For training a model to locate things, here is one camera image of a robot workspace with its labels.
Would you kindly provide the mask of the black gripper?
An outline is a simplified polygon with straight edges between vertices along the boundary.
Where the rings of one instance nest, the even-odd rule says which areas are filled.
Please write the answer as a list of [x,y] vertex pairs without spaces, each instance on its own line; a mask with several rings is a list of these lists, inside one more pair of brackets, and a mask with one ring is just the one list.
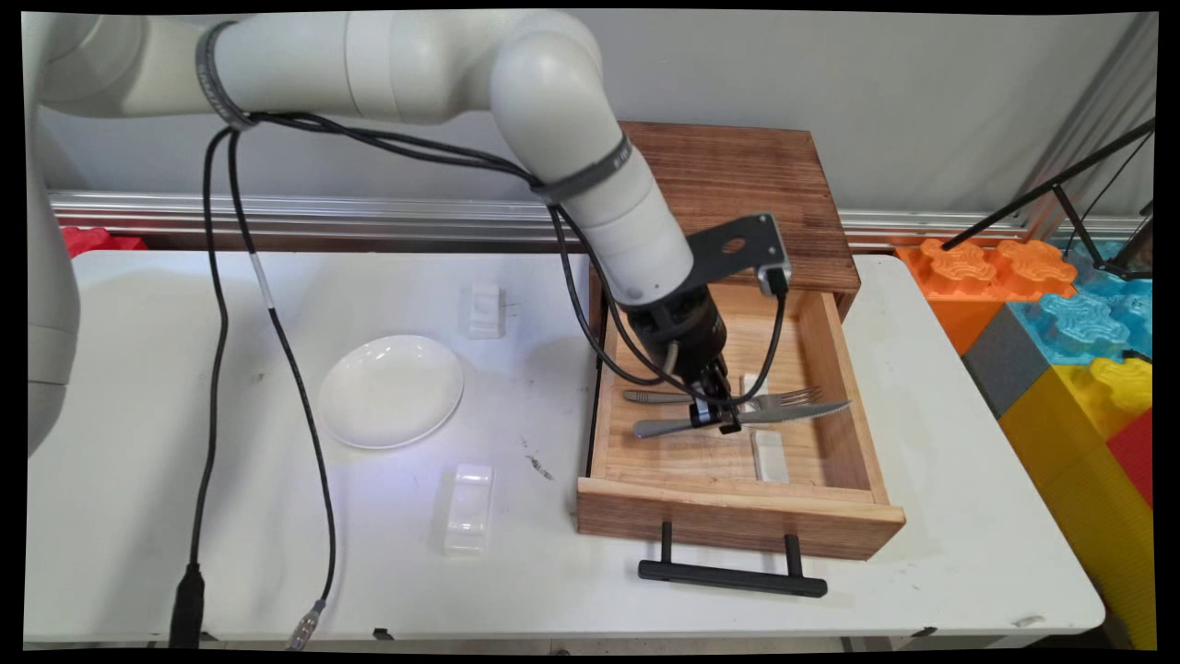
[[725,363],[726,327],[707,285],[678,290],[649,305],[627,305],[629,326],[645,356],[684,384],[702,384],[691,400],[691,429],[742,430]]

